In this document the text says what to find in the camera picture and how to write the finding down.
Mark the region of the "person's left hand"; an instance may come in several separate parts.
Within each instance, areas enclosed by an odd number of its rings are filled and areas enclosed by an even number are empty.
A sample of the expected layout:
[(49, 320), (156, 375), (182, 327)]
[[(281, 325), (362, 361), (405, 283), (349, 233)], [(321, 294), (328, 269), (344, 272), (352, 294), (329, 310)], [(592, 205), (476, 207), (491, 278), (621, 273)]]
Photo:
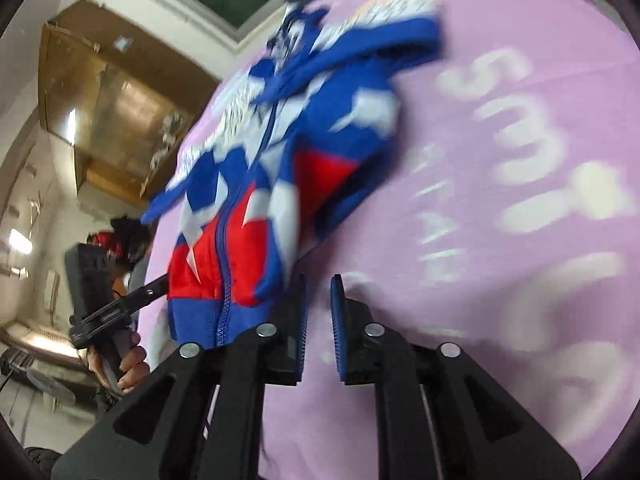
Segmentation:
[[(130, 393), (150, 374), (149, 364), (145, 362), (146, 351), (140, 346), (140, 341), (141, 336), (133, 332), (130, 339), (130, 349), (119, 365), (122, 377), (117, 383), (117, 388), (123, 394)], [(90, 347), (87, 352), (87, 365), (90, 372), (98, 378), (104, 388), (115, 392), (104, 372), (102, 358), (95, 348)]]

